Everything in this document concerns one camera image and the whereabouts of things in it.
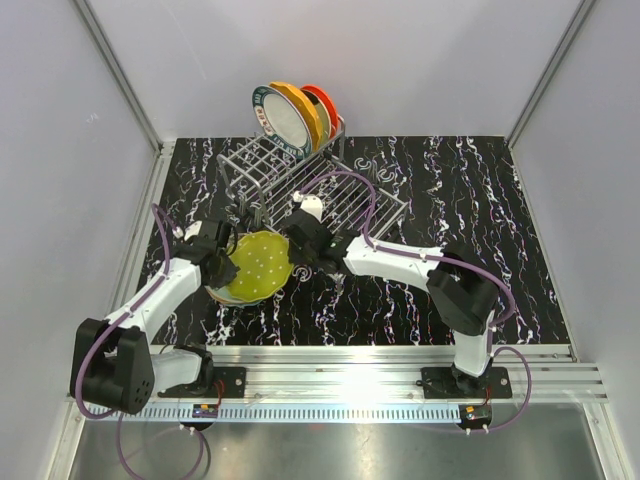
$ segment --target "orange plate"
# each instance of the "orange plate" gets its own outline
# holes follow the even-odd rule
[[[313,151],[316,151],[320,146],[320,139],[322,138],[322,121],[316,111],[316,107],[311,103],[311,100],[309,100],[298,87],[291,85],[290,83],[271,82],[269,86],[279,91],[298,109],[298,112],[300,112],[300,115],[304,118],[307,127],[309,127]]]
[[[327,112],[329,112],[329,119],[331,120],[331,137],[333,137],[338,131],[338,109],[331,100],[331,97],[327,95],[327,92],[315,85],[305,85],[300,88],[300,90],[306,90],[307,92],[313,93],[318,97],[318,100],[323,103]]]
[[[331,120],[329,119],[329,112],[324,106],[324,103],[322,103],[313,93],[306,90],[303,90],[303,92],[307,98],[311,100],[311,103],[313,103],[313,106],[320,117],[320,121],[322,122],[322,138],[320,138],[320,145],[324,145],[327,140],[331,138],[331,130],[333,129],[331,126]]]

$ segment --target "metal wire rack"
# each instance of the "metal wire rack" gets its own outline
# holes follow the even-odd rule
[[[345,124],[341,118],[338,133],[302,160],[285,152],[265,135],[236,145],[228,155],[218,155],[227,196],[247,228],[264,226],[279,231],[282,221],[293,212],[295,191],[318,175],[352,170],[344,163],[344,142]],[[392,227],[404,220],[408,203],[381,188],[373,162],[362,167],[358,170],[372,181],[377,193],[369,233],[373,238],[386,238]],[[319,182],[308,193],[323,200],[322,221],[332,232],[360,230],[364,225],[371,200],[369,191],[358,179],[331,177]]]

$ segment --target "black marble surface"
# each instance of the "black marble surface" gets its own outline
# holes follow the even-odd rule
[[[228,200],[216,156],[241,139],[180,139],[160,205],[182,226],[222,218]],[[385,188],[411,203],[400,240],[418,246],[469,242],[509,285],[517,315],[495,343],[569,343],[523,192],[501,137],[348,138],[345,160],[370,159]],[[162,260],[154,228],[140,287]],[[421,290],[379,278],[296,268],[254,307],[221,307],[204,290],[183,302],[155,343],[216,345],[443,345],[451,332]]]

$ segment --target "yellow plate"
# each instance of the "yellow plate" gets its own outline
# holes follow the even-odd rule
[[[322,120],[307,96],[302,91],[290,83],[285,82],[271,82],[269,84],[271,88],[279,91],[282,95],[295,105],[295,107],[304,118],[307,127],[309,127],[309,133],[311,134],[311,143],[313,144],[313,150],[316,151],[320,146],[320,140],[322,139]]]
[[[261,231],[243,236],[230,258],[240,270],[227,286],[229,294],[247,303],[276,293],[293,270],[289,241],[277,233]]]

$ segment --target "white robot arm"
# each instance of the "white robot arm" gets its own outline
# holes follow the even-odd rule
[[[429,257],[450,257],[475,263],[466,245],[419,248],[382,241],[367,242],[359,232],[333,234],[322,223],[322,201],[314,195],[295,195],[299,208],[285,220],[290,260],[327,273],[377,276],[426,291],[442,321],[453,330],[453,376],[460,390],[486,387],[491,363],[490,324],[498,287],[477,273]]]
[[[71,373],[73,397],[89,350],[117,322],[82,376],[84,400],[136,414],[151,395],[167,388],[193,385],[194,390],[206,390],[212,384],[213,362],[205,348],[176,346],[171,352],[151,355],[149,345],[171,313],[198,288],[219,288],[233,280],[237,268],[226,252],[231,230],[226,222],[195,222],[168,269],[161,268],[105,320],[87,319],[80,325]]]

